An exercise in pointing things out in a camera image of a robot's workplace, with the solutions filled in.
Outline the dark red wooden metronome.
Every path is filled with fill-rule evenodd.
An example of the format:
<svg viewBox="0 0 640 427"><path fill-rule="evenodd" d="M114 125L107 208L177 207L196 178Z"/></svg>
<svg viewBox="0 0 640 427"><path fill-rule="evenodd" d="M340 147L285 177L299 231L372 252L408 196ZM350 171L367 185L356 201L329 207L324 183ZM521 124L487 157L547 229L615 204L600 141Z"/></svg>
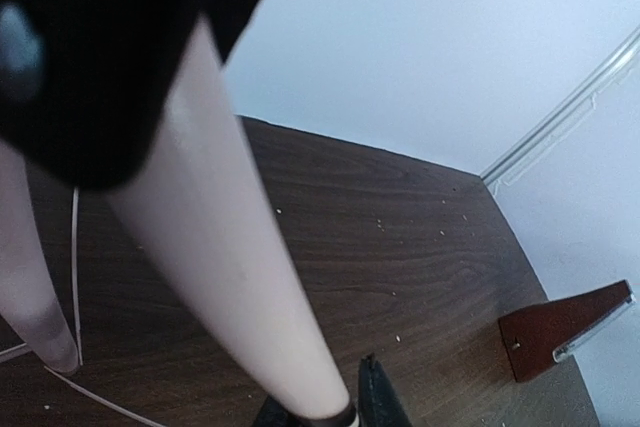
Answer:
<svg viewBox="0 0 640 427"><path fill-rule="evenodd" d="M552 352L601 319L633 294L621 280L577 296L535 304L501 317L498 325L518 383L531 381L552 367Z"/></svg>

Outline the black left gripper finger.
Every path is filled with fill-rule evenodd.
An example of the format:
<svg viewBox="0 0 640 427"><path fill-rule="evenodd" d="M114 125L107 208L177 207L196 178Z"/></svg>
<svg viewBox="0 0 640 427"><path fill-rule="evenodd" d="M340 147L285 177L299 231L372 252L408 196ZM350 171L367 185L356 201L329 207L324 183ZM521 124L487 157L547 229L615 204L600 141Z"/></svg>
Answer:
<svg viewBox="0 0 640 427"><path fill-rule="evenodd" d="M374 354L360 361L358 390L358 410L363 426L412 426L389 377Z"/></svg>

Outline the clear plastic metronome cover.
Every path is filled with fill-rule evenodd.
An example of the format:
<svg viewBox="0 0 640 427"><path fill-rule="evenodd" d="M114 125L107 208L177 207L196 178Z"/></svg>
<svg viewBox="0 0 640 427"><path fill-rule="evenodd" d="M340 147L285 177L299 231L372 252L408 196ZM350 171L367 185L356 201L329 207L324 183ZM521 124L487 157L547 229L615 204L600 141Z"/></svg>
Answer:
<svg viewBox="0 0 640 427"><path fill-rule="evenodd" d="M569 341L555 348L552 352L553 360L560 364L573 356L586 342L595 337L600 331L618 319L623 313L629 310L636 303L634 294L630 294L623 301L608 311L601 319L591 324L588 328L571 338Z"/></svg>

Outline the pink music stand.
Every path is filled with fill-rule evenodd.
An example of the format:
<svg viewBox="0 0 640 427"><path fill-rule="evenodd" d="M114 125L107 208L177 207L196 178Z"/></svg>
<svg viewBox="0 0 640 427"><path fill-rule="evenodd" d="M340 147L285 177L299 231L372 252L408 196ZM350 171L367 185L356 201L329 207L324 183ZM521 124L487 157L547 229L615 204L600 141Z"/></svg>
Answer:
<svg viewBox="0 0 640 427"><path fill-rule="evenodd" d="M305 426L360 418L282 239L222 66L260 0L1 0L1 315L81 363L25 164L101 191L205 329Z"/></svg>

